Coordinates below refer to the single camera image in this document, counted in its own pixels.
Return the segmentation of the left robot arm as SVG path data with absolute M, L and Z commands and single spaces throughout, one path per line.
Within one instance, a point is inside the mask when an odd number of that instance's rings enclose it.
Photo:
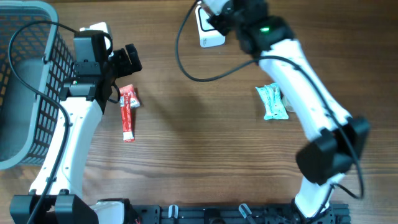
M 142 70 L 134 44 L 110 58 L 75 62 L 75 73 L 60 91 L 55 132 L 39 175 L 27 195 L 10 204 L 14 223 L 139 223 L 126 198 L 82 199 L 83 171 L 95 129 L 100 123 L 115 80 Z

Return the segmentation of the red stick packet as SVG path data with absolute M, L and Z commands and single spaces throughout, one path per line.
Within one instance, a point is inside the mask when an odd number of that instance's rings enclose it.
M 140 107 L 141 103 L 136 95 L 134 85 L 127 85 L 120 88 L 120 108 L 123 126 L 123 141 L 134 142 L 134 128 L 132 110 Z

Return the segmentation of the teal translucent packet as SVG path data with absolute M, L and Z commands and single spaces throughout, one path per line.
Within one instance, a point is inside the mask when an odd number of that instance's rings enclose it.
M 265 107 L 264 120 L 289 118 L 282 103 L 278 84 L 272 83 L 263 87 L 256 87 L 256 90 Z

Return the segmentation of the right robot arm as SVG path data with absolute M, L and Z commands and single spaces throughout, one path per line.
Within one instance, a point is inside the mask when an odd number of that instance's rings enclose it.
M 328 92 L 287 21 L 265 1 L 203 1 L 208 22 L 222 35 L 235 31 L 243 52 L 278 84 L 309 143 L 296 155 L 303 181 L 294 204 L 306 221 L 328 207 L 335 187 L 359 166 L 369 123 L 354 118 Z

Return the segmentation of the green lid jar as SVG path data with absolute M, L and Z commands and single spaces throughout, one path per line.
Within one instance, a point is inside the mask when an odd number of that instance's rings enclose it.
M 287 97 L 285 95 L 282 97 L 282 104 L 286 111 L 291 112 L 291 113 L 295 112 L 293 106 L 291 105 L 290 101 L 287 99 Z

